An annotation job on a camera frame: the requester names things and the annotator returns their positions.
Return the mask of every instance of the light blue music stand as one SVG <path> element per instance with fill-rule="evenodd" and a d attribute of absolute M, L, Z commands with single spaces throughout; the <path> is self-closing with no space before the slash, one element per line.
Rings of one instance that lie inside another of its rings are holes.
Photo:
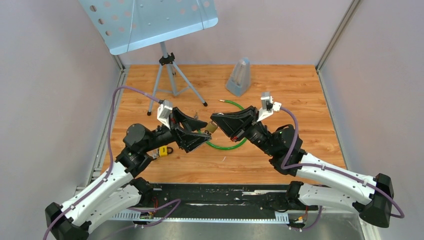
<path fill-rule="evenodd" d="M 175 63 L 173 53 L 168 55 L 165 41 L 215 26 L 218 23 L 214 0 L 79 0 L 94 26 L 113 55 L 124 54 L 153 44 L 160 44 L 162 58 L 153 88 L 178 96 L 191 88 L 204 106 L 208 104 Z M 163 66 L 172 91 L 158 89 Z M 188 87 L 177 91 L 174 69 Z M 151 115 L 153 101 L 147 111 Z"/>

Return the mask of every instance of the white wall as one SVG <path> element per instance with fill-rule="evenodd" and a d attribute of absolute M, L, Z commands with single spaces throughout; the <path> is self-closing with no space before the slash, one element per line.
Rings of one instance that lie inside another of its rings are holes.
<path fill-rule="evenodd" d="M 317 64 L 351 0 L 215 0 L 218 24 L 167 41 L 180 64 Z M 158 44 L 121 55 L 157 64 Z"/>
<path fill-rule="evenodd" d="M 423 9 L 424 1 L 362 1 L 322 70 L 348 167 L 391 176 L 405 212 L 380 229 L 383 240 L 423 239 Z"/>
<path fill-rule="evenodd" d="M 93 166 L 119 71 L 75 0 L 0 6 L 0 239 L 42 239 L 44 209 Z"/>

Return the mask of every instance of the perforated metal strip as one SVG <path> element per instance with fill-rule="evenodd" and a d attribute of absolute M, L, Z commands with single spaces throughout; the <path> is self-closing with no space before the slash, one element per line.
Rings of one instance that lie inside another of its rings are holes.
<path fill-rule="evenodd" d="M 117 221 L 139 221 L 139 222 L 155 222 L 160 217 L 153 219 L 140 219 L 141 214 L 137 211 L 124 210 L 114 215 L 111 220 Z M 242 218 L 188 218 L 188 217 L 168 217 L 164 222 L 181 222 L 181 223 L 237 223 L 237 224 L 288 224 L 289 215 L 287 213 L 276 212 L 274 219 L 242 219 Z"/>

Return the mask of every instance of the green tube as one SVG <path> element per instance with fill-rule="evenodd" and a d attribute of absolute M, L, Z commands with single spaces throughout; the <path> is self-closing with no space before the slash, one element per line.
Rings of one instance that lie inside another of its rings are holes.
<path fill-rule="evenodd" d="M 236 103 L 236 102 L 233 102 L 233 101 L 230 101 L 230 100 L 220 100 L 221 102 L 224 102 L 224 103 L 229 103 L 229 104 L 232 104 L 232 105 L 234 105 L 234 106 L 236 106 L 236 107 L 238 107 L 239 109 L 241 109 L 241 110 L 244 110 L 245 108 L 244 107 L 242 107 L 240 104 L 238 104 L 238 103 Z M 243 145 L 245 142 L 247 141 L 247 139 L 246 138 L 243 138 L 243 140 L 239 143 L 239 144 L 237 144 L 237 145 L 234 145 L 234 146 L 218 146 L 218 145 L 215 145 L 215 144 L 213 144 L 212 142 L 210 142 L 210 141 L 207 141 L 206 142 L 206 144 L 208 144 L 209 146 L 211 146 L 212 148 L 215 148 L 215 149 L 219 149 L 219 150 L 232 150 L 232 149 L 236 149 L 236 148 L 238 148 L 238 147 L 240 147 L 241 145 Z"/>

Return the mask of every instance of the wood grain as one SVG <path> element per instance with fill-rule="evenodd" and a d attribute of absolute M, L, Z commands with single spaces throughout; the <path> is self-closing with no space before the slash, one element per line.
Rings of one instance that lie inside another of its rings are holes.
<path fill-rule="evenodd" d="M 209 122 L 212 113 L 235 112 L 235 106 L 218 99 L 231 100 L 244 107 L 261 106 L 261 93 L 271 91 L 274 100 L 290 109 L 299 122 L 302 148 L 307 152 L 336 166 L 345 168 L 339 143 L 333 128 L 320 81 L 313 65 L 253 65 L 250 89 L 241 97 L 225 89 L 233 65 L 181 65 L 180 68 L 208 103 L 204 107 L 194 92 L 189 89 L 174 97 L 170 93 L 158 92 L 157 97 L 167 99 L 185 114 Z M 151 93 L 158 73 L 158 65 L 133 65 L 130 67 L 126 85 Z M 187 85 L 177 74 L 176 82 L 181 90 Z M 170 90 L 166 70 L 162 73 L 160 89 Z M 153 106 L 152 116 L 147 116 L 149 99 L 130 90 L 124 90 L 111 135 L 113 156 L 125 146 L 122 139 L 127 128 L 141 123 L 149 129 L 156 128 L 158 104 Z M 285 124 L 293 124 L 290 116 L 277 112 L 265 119 L 264 124 L 273 132 Z M 212 142 L 231 146 L 221 130 L 212 135 Z M 170 145 L 174 153 L 153 161 L 141 174 L 150 182 L 157 183 L 234 183 L 234 184 L 288 184 L 293 180 L 313 183 L 310 180 L 284 176 L 269 164 L 269 157 L 250 142 L 234 150 L 217 150 L 206 144 L 193 152 L 185 153 L 175 143 Z M 106 155 L 103 171 L 110 164 Z"/>

